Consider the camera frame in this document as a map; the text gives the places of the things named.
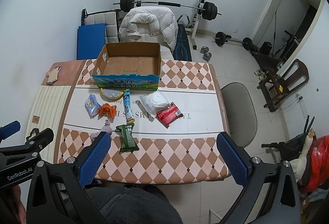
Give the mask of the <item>lilac cloth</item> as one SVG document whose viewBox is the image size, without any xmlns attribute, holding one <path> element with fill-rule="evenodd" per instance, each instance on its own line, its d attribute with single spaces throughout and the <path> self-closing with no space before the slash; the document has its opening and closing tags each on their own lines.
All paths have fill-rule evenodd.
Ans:
<svg viewBox="0 0 329 224">
<path fill-rule="evenodd" d="M 92 134 L 90 135 L 91 140 L 94 141 L 94 140 L 98 137 L 98 135 L 99 135 L 100 133 L 102 133 L 102 132 L 108 133 L 109 135 L 112 134 L 112 128 L 111 128 L 111 125 L 110 125 L 110 121 L 109 121 L 109 120 L 106 120 L 106 121 L 105 121 L 105 124 L 104 124 L 104 126 L 101 128 L 100 131 L 98 131 L 98 132 L 96 132 L 96 133 L 92 133 Z"/>
</svg>

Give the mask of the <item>green snack packet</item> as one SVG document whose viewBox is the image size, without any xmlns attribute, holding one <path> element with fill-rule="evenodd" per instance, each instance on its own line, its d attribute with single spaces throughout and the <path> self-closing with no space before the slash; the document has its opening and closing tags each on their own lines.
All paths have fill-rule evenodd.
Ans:
<svg viewBox="0 0 329 224">
<path fill-rule="evenodd" d="M 133 122 L 131 122 L 130 124 L 118 125 L 115 127 L 115 131 L 119 133 L 122 138 L 122 145 L 119 149 L 120 153 L 134 152 L 139 150 L 139 147 L 135 142 L 134 137 L 132 136 L 133 128 Z"/>
</svg>

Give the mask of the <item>light blue tissue pack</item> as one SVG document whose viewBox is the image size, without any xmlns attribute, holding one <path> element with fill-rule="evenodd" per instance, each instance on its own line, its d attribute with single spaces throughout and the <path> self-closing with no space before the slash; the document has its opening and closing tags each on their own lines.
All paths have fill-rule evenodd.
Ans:
<svg viewBox="0 0 329 224">
<path fill-rule="evenodd" d="M 96 96 L 94 94 L 90 94 L 88 96 L 87 100 L 85 101 L 85 108 L 91 118 L 98 115 L 101 109 L 101 105 L 96 100 Z"/>
</svg>

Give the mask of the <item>orange snack packet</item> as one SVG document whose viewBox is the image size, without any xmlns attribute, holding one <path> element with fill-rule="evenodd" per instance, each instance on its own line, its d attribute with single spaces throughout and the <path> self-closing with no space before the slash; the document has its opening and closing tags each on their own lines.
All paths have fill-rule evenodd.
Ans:
<svg viewBox="0 0 329 224">
<path fill-rule="evenodd" d="M 117 112 L 117 106 L 116 105 L 110 105 L 108 103 L 103 104 L 100 107 L 99 116 L 106 116 L 108 118 L 115 118 Z"/>
</svg>

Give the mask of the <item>blue Nestle milk powder pouch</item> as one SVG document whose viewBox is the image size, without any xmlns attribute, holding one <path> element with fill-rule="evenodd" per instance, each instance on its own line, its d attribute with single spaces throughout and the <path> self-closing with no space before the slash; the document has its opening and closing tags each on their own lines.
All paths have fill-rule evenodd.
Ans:
<svg viewBox="0 0 329 224">
<path fill-rule="evenodd" d="M 130 98 L 130 90 L 125 90 L 123 95 L 123 105 L 124 105 L 124 112 L 125 118 L 128 124 L 131 124 L 135 121 L 133 117 L 133 112 L 131 109 L 131 98 Z"/>
</svg>

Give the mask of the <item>red snack packet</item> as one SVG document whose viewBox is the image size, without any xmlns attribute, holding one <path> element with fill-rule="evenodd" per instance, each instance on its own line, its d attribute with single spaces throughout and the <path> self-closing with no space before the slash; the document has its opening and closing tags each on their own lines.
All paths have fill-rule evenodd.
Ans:
<svg viewBox="0 0 329 224">
<path fill-rule="evenodd" d="M 166 128 L 181 117 L 183 117 L 183 113 L 175 103 L 170 103 L 166 108 L 156 114 L 157 120 Z"/>
</svg>

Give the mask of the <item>white soft pouch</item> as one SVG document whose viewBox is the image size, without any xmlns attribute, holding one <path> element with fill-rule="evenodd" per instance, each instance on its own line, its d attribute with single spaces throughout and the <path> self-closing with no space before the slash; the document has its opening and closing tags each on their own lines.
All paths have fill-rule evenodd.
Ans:
<svg viewBox="0 0 329 224">
<path fill-rule="evenodd" d="M 160 91 L 154 91 L 147 95 L 140 95 L 139 100 L 146 112 L 148 112 L 152 118 L 156 118 L 158 113 L 171 106 L 171 103 Z"/>
</svg>

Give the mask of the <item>dark fuzzy trousers lap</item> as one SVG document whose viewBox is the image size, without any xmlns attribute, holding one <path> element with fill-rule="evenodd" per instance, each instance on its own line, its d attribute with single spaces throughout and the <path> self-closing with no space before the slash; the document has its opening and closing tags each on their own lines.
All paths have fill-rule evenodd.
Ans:
<svg viewBox="0 0 329 224">
<path fill-rule="evenodd" d="M 87 194 L 107 223 L 182 223 L 156 186 L 93 187 Z"/>
</svg>

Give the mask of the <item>white goose plush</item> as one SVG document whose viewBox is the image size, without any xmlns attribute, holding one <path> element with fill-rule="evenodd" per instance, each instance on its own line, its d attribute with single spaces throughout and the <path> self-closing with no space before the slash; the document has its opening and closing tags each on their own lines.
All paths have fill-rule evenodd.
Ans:
<svg viewBox="0 0 329 224">
<path fill-rule="evenodd" d="M 314 136 L 315 136 L 315 132 L 313 131 L 313 129 L 311 129 L 311 131 L 307 134 L 305 138 L 305 142 L 303 144 L 303 149 L 301 154 L 297 159 L 290 161 L 296 182 L 302 179 L 302 176 L 306 170 L 307 154 L 313 143 Z"/>
</svg>

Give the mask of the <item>checkered table cloth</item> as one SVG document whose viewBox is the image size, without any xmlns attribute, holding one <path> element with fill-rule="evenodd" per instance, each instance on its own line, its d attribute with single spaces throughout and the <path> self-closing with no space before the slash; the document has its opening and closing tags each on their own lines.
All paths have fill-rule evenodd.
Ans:
<svg viewBox="0 0 329 224">
<path fill-rule="evenodd" d="M 99 104 L 108 103 L 92 81 L 95 64 L 94 59 L 55 63 L 60 69 L 57 81 L 42 83 L 27 130 L 53 130 L 53 142 L 42 151 L 44 160 L 62 163 L 77 156 L 90 145 L 92 133 L 104 126 L 104 117 L 90 117 L 85 108 L 91 94 Z M 229 169 L 216 147 L 218 133 L 229 128 L 214 67 L 164 60 L 159 90 L 182 116 L 165 127 L 140 104 L 140 92 L 131 91 L 132 135 L 138 150 L 120 153 L 120 135 L 113 133 L 110 150 L 96 176 L 135 184 L 187 184 L 228 177 Z"/>
</svg>

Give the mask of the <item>red plastic bag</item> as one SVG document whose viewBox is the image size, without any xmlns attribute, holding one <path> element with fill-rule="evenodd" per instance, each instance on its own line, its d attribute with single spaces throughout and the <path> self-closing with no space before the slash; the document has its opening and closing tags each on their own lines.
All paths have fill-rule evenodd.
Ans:
<svg viewBox="0 0 329 224">
<path fill-rule="evenodd" d="M 309 181 L 301 193 L 313 192 L 328 179 L 328 135 L 313 141 L 308 154 L 311 161 Z"/>
</svg>

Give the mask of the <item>open cardboard box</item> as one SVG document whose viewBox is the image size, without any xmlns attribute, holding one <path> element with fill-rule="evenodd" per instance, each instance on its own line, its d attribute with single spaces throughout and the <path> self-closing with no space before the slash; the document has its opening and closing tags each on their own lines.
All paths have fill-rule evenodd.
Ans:
<svg viewBox="0 0 329 224">
<path fill-rule="evenodd" d="M 104 45 L 92 78 L 103 89 L 157 90 L 160 74 L 159 43 L 119 42 Z"/>
</svg>

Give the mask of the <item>blue folded mat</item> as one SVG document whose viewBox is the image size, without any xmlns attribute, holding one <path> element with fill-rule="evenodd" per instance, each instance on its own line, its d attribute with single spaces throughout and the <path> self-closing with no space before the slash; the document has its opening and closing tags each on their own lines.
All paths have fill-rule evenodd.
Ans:
<svg viewBox="0 0 329 224">
<path fill-rule="evenodd" d="M 78 27 L 77 60 L 97 59 L 105 45 L 105 24 Z"/>
</svg>

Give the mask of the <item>white padded cushion panel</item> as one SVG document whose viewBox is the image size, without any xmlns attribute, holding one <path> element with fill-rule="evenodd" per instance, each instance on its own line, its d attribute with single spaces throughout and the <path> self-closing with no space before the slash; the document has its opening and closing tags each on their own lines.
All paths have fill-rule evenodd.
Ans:
<svg viewBox="0 0 329 224">
<path fill-rule="evenodd" d="M 119 24 L 117 11 L 108 10 L 103 12 L 94 12 L 90 14 L 85 11 L 84 19 L 81 22 L 83 22 L 84 25 L 105 24 L 105 42 L 119 42 Z"/>
</svg>

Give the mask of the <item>white weight bench rack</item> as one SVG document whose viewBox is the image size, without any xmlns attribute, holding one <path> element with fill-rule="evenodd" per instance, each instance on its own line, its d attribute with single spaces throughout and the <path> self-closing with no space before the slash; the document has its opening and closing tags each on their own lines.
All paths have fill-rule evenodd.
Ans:
<svg viewBox="0 0 329 224">
<path fill-rule="evenodd" d="M 198 8 L 203 8 L 204 3 L 205 3 L 205 0 L 199 0 L 197 7 Z M 194 14 L 194 17 L 193 17 L 193 20 L 192 20 L 192 26 L 189 30 L 189 36 L 190 36 L 190 40 L 191 40 L 193 50 L 197 50 L 197 45 L 196 45 L 196 42 L 195 42 L 195 36 L 196 36 L 197 29 L 198 29 L 199 21 L 201 19 L 201 15 L 202 15 L 202 11 L 197 10 L 196 13 Z"/>
</svg>

